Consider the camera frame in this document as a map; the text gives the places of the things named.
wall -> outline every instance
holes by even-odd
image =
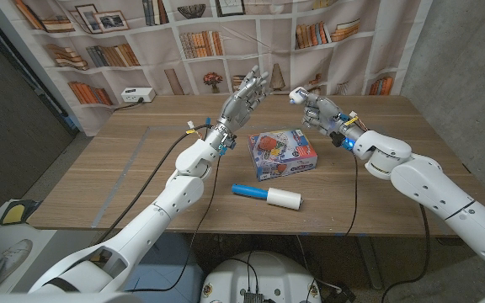
[[[401,95],[485,186],[485,1],[433,2]]]
[[[10,21],[5,17],[5,14],[0,9],[0,29],[3,33],[7,36],[7,38],[11,41],[13,46],[18,50],[20,55],[25,59],[27,64],[31,67],[33,72],[39,77],[39,79],[44,83],[46,88],[50,91],[50,93],[54,96],[54,98],[59,102],[59,104],[67,111],[69,118],[72,120],[74,125],[82,130],[82,126],[80,126],[79,121],[77,120],[76,116],[72,112],[71,108],[68,106],[67,101],[63,98],[59,90],[56,88],[56,85],[51,81],[50,77],[44,70],[44,68],[40,65],[40,63],[36,60],[35,56],[25,42],[20,38],[16,29],[11,25]]]

bookshelf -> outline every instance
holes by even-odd
[[[233,93],[232,76],[246,74],[259,65],[272,72],[278,63],[285,81],[279,92],[305,86],[321,73],[322,93],[333,94],[339,83],[349,82],[348,94],[368,94],[371,84],[379,78],[394,78],[393,94],[399,94],[413,41],[418,38],[432,0],[329,0],[329,6],[312,9],[313,1],[274,0],[283,5],[279,14],[271,14],[269,5],[246,1],[246,14],[218,17],[215,0],[163,0],[169,23],[147,26],[140,1],[101,0],[24,0],[40,16],[49,18],[66,15],[75,31],[47,33],[33,29],[14,5],[14,0],[0,0],[0,8],[18,31],[65,101],[79,119],[86,134],[94,135],[111,109],[103,104],[80,104],[67,83],[83,82],[105,88],[113,107],[122,104],[120,92],[126,87],[152,87],[159,95],[173,94],[166,69],[174,69],[185,94],[211,93],[203,83],[207,72],[223,77],[220,93]],[[69,10],[74,6],[94,4],[99,12],[120,10],[130,29],[92,35],[74,21]],[[200,18],[186,19],[177,7],[204,3]],[[298,49],[296,26],[320,21],[332,34],[337,24],[360,19],[357,34],[327,44]],[[223,56],[186,58],[179,35],[217,31],[222,39]],[[155,41],[162,41],[161,47]],[[413,45],[405,47],[410,41]],[[46,44],[72,47],[85,61],[87,71],[58,67]],[[140,66],[95,67],[85,47],[129,44]]]

blue handle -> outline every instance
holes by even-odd
[[[242,194],[252,198],[267,199],[268,191],[264,189],[256,189],[246,185],[233,184],[232,192],[234,194]]]

picture frame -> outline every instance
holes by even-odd
[[[123,13],[119,11],[96,13],[94,18],[97,20],[103,33],[111,33],[119,30],[130,29]]]
[[[77,24],[80,24],[84,32],[91,34],[91,30],[89,30],[89,27],[85,24],[82,15],[78,11],[68,11],[68,13],[71,14]]]
[[[244,15],[244,0],[215,0],[218,17]]]
[[[98,12],[94,4],[77,5],[74,8],[80,14],[80,18],[87,25],[91,34],[102,33],[97,19],[94,17],[94,14]]]

bookshelf wallpaper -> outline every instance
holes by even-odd
[[[399,94],[431,0],[0,0],[94,136],[126,87],[229,94],[254,65],[274,94]],[[215,73],[218,77],[205,75]]]

